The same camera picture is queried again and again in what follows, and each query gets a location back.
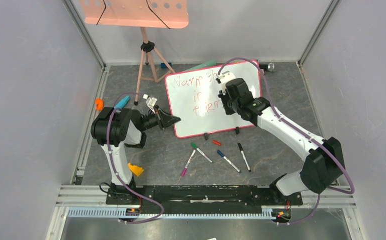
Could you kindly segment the pink framed whiteboard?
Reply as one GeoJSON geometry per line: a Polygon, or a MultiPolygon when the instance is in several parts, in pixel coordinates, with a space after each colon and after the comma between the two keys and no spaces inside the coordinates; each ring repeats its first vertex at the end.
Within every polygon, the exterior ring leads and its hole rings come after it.
{"type": "Polygon", "coordinates": [[[178,138],[188,138],[245,128],[252,123],[240,115],[227,115],[218,93],[217,73],[222,66],[169,74],[165,77],[171,115],[181,120],[174,124],[178,138]]]}

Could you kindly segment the black whiteboard marker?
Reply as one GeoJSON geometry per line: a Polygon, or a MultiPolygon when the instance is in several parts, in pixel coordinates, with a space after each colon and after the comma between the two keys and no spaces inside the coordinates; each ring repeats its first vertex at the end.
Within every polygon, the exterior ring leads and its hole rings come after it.
{"type": "Polygon", "coordinates": [[[238,145],[238,148],[239,148],[239,150],[240,150],[240,153],[241,153],[241,155],[242,155],[242,157],[243,157],[243,160],[244,160],[244,162],[245,162],[245,164],[246,164],[246,167],[247,167],[248,172],[251,172],[251,167],[250,167],[250,165],[249,165],[249,163],[248,163],[248,161],[247,161],[247,158],[246,158],[246,156],[245,156],[245,152],[244,152],[244,149],[243,149],[243,147],[242,147],[242,144],[238,142],[237,145],[238,145]]]}

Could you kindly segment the blue whiteboard marker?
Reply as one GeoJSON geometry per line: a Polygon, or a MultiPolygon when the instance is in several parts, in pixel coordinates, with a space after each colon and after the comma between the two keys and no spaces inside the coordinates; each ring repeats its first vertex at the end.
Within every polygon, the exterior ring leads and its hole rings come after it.
{"type": "Polygon", "coordinates": [[[239,174],[241,173],[241,170],[228,158],[225,156],[225,154],[221,150],[217,150],[217,153],[225,160],[227,161],[239,174]]]}

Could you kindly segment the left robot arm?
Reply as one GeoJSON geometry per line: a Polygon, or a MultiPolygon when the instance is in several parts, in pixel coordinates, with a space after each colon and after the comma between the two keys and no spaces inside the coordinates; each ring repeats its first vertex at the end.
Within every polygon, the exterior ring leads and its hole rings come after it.
{"type": "Polygon", "coordinates": [[[147,139],[146,130],[154,127],[164,130],[180,120],[158,105],[147,114],[131,108],[104,107],[101,110],[92,123],[91,136],[104,150],[111,168],[111,182],[105,191],[109,199],[131,204],[138,197],[125,148],[142,149],[147,139]]]}

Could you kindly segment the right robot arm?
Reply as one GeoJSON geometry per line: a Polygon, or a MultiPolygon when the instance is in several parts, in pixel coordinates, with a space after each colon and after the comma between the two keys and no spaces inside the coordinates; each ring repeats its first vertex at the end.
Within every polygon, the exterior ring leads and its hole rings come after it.
{"type": "Polygon", "coordinates": [[[286,173],[270,185],[270,199],[282,204],[290,195],[325,191],[345,169],[340,142],[331,137],[314,135],[289,118],[264,97],[254,97],[244,79],[217,79],[221,86],[218,97],[227,115],[238,114],[245,121],[268,131],[289,146],[304,162],[301,170],[286,173]]]}

